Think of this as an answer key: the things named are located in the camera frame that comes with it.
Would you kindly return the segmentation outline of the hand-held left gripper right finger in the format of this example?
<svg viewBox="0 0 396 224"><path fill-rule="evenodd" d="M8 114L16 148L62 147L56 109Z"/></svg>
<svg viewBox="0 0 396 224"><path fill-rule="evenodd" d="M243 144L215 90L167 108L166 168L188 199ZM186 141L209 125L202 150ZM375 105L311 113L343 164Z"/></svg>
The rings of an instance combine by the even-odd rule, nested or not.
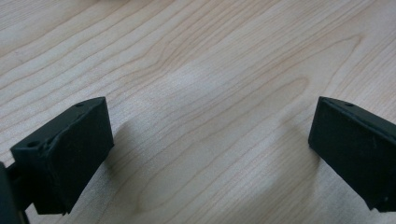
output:
<svg viewBox="0 0 396 224"><path fill-rule="evenodd" d="M396 124L321 96L308 145L370 209L396 212Z"/></svg>

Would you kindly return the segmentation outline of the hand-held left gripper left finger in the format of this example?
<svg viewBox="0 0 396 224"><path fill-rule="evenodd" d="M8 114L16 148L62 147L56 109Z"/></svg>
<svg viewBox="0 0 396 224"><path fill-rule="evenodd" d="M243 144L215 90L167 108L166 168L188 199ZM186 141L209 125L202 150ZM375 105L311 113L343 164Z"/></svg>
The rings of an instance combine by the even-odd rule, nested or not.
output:
<svg viewBox="0 0 396 224"><path fill-rule="evenodd" d="M106 99L72 105L10 151L38 214L69 213L114 147Z"/></svg>

